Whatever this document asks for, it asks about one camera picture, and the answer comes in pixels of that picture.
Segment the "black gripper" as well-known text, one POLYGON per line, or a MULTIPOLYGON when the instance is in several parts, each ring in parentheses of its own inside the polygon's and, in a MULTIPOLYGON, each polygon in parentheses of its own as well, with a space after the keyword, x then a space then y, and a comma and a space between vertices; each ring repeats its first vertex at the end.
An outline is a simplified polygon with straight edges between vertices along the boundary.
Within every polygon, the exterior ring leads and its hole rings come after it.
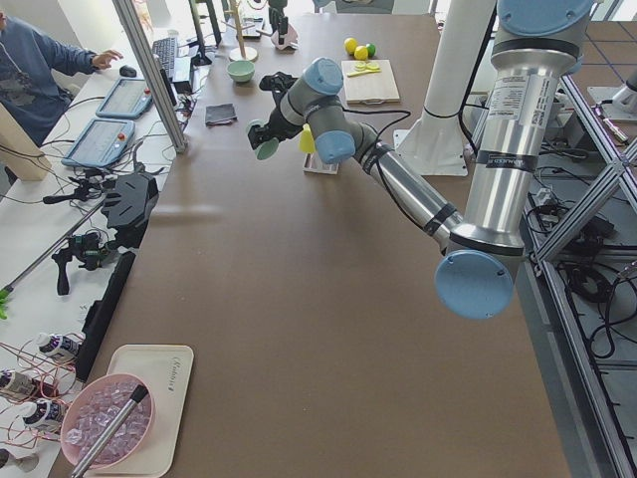
POLYGON ((247 130, 250 145, 254 151, 259 148, 276 151, 280 141, 291 138, 292 124, 286 119, 280 107, 275 107, 265 124, 252 124, 247 130))

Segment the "person's hand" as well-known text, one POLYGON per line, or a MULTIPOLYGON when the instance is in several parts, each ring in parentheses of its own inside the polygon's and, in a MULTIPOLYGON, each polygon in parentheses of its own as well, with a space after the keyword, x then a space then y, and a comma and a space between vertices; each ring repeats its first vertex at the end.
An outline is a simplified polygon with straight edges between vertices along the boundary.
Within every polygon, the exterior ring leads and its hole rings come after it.
POLYGON ((106 50, 92 57, 92 66, 97 70, 107 70, 112 63, 123 59, 123 54, 116 50, 106 50))

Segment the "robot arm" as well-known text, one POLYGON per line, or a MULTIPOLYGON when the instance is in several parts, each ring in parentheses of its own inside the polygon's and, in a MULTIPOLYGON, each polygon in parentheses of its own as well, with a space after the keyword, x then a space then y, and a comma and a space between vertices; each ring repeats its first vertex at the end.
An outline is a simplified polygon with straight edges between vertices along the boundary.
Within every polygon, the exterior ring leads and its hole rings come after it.
POLYGON ((455 314, 491 318, 510 303, 525 245, 519 224, 559 80, 581 59, 588 1, 454 1, 442 30, 421 117, 397 146, 345 117, 339 65, 314 60, 298 77, 275 74, 261 88, 275 106, 253 121, 256 155, 308 129, 326 164, 356 160, 420 230, 440 245, 441 302, 455 314), (458 210, 429 182, 462 172, 460 122, 484 56, 496 70, 468 202, 458 210))

